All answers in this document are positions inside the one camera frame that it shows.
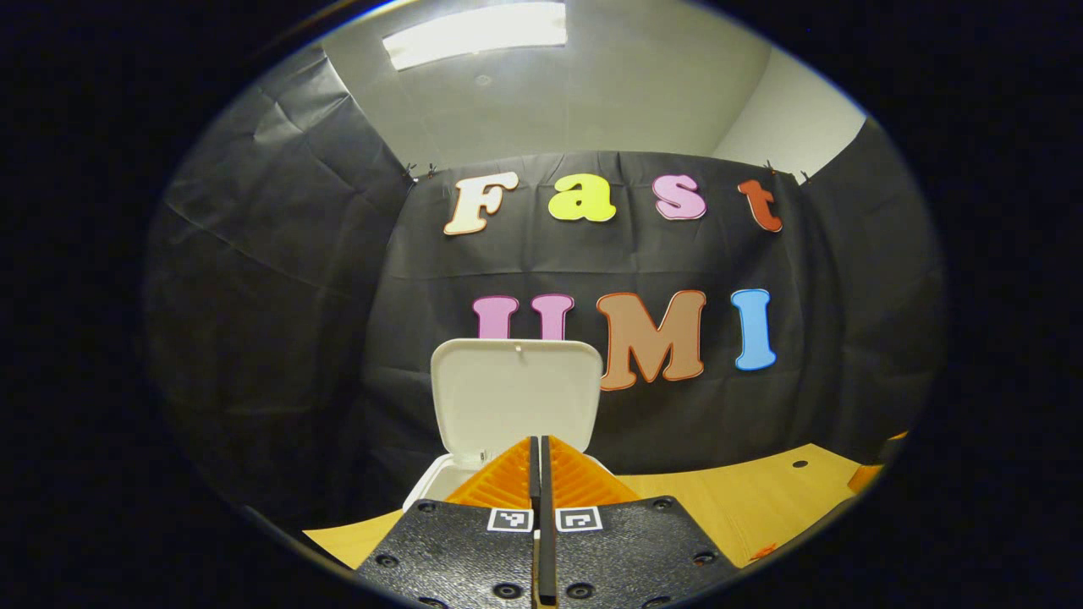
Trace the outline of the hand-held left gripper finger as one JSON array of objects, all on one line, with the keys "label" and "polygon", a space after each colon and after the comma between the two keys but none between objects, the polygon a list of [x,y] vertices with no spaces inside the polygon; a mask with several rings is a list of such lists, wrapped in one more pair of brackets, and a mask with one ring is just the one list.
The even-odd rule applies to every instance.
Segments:
[{"label": "hand-held left gripper finger", "polygon": [[642,498],[542,436],[542,601],[558,608],[692,602],[738,574],[673,495]]},{"label": "hand-held left gripper finger", "polygon": [[526,438],[444,497],[412,501],[356,576],[434,608],[531,608],[539,480]]}]

